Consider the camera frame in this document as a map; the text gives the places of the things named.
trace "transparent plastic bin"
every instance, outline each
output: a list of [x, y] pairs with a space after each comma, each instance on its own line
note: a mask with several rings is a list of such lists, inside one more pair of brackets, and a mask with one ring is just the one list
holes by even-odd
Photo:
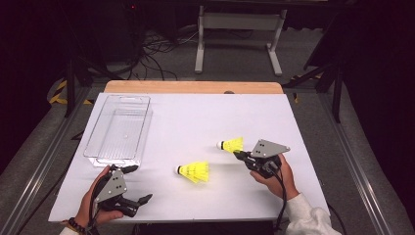
[[108, 96], [84, 156], [103, 165], [140, 166], [152, 114], [150, 97]]

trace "wristband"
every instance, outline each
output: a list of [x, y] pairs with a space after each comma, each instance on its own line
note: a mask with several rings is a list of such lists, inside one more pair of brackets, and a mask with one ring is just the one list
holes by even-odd
[[68, 220], [68, 224], [76, 230], [79, 234], [85, 234], [85, 228], [75, 222], [75, 218], [72, 217]]

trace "shuttlecock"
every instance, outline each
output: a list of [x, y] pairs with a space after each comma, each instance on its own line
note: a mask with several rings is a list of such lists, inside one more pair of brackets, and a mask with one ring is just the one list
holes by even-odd
[[180, 165], [177, 168], [176, 173], [185, 176], [194, 183], [198, 183], [200, 180], [208, 182], [208, 162], [195, 162]]
[[236, 139], [219, 141], [217, 142], [216, 147], [220, 150], [228, 151], [231, 154], [234, 152], [241, 152], [244, 150], [244, 138], [239, 137]]

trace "white metal frame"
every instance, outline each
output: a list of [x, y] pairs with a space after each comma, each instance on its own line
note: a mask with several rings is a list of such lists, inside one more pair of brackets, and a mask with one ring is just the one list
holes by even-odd
[[287, 10], [281, 11], [280, 15], [255, 15], [255, 14], [223, 14], [205, 13], [204, 6], [199, 10], [199, 44], [196, 55], [195, 73], [202, 73], [204, 66], [204, 30], [205, 28], [232, 28], [252, 30], [274, 30], [271, 43], [267, 43], [267, 51], [271, 60], [275, 75], [282, 75], [281, 66], [278, 62], [275, 48], [286, 18]]

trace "human hand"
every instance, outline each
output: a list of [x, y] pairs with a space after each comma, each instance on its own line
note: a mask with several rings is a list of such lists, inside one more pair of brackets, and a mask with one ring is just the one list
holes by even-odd
[[[92, 192], [94, 191], [95, 185], [97, 185], [99, 179], [106, 175], [110, 171], [110, 166], [107, 165], [104, 170], [95, 178], [94, 182], [92, 183], [91, 187], [89, 188], [88, 192], [83, 196], [82, 202], [79, 207], [79, 211], [74, 218], [75, 222], [80, 226], [86, 228], [89, 222], [89, 206], [92, 198]], [[121, 211], [103, 211], [99, 210], [97, 215], [97, 225], [106, 223], [110, 220], [121, 218], [123, 217], [123, 213]]]
[[[294, 183], [293, 171], [291, 170], [290, 165], [287, 163], [284, 155], [280, 154], [278, 156], [281, 161], [281, 170], [278, 171], [278, 175], [281, 177], [282, 174], [283, 183], [287, 193], [287, 200], [290, 200], [296, 197], [299, 194], [299, 191]], [[283, 189], [276, 177], [265, 179], [256, 171], [251, 171], [251, 176], [256, 180], [256, 182], [264, 184], [268, 187], [271, 193], [275, 194], [279, 198], [283, 198]]]

